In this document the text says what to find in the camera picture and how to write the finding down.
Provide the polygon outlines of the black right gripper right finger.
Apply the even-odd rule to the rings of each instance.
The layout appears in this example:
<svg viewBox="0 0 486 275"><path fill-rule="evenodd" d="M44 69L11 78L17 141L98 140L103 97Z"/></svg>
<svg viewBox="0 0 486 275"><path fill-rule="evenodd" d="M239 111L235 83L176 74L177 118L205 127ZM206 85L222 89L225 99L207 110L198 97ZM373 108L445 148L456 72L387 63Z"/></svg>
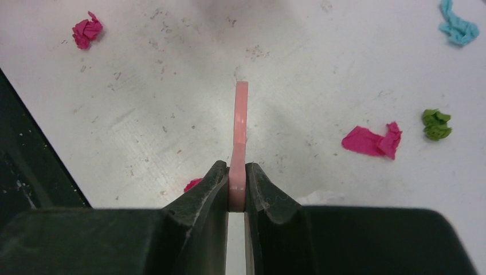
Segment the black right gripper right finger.
<svg viewBox="0 0 486 275"><path fill-rule="evenodd" d="M247 274L475 274L451 224L428 209L303 206L246 166Z"/></svg>

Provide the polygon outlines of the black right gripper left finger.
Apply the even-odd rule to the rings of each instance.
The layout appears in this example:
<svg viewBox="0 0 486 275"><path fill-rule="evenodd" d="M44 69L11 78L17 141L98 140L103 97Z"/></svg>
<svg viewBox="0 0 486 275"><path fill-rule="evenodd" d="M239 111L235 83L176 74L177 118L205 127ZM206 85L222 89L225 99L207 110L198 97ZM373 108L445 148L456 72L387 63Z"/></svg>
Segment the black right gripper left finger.
<svg viewBox="0 0 486 275"><path fill-rule="evenodd" d="M161 209L52 208L1 231L2 274L224 274L228 167Z"/></svg>

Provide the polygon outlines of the pink plastic hand brush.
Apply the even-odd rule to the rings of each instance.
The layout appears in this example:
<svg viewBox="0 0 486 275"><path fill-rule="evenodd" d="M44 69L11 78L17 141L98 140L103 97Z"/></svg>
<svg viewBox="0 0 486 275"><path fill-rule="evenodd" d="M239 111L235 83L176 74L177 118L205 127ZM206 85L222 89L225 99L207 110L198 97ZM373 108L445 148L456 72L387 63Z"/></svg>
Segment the pink plastic hand brush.
<svg viewBox="0 0 486 275"><path fill-rule="evenodd" d="M248 117L248 82L236 83L233 123L233 152L228 181L228 210L245 211L246 196L246 129Z"/></svg>

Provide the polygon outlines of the white paper scrap near arm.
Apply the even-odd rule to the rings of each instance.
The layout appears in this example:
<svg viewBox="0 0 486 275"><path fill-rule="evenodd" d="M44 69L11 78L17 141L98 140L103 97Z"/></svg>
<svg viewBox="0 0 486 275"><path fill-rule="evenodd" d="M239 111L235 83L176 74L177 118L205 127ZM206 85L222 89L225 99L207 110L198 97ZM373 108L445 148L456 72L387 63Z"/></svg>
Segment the white paper scrap near arm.
<svg viewBox="0 0 486 275"><path fill-rule="evenodd" d="M317 190L305 197L296 198L295 201L303 206L343 205L345 196L339 192Z"/></svg>

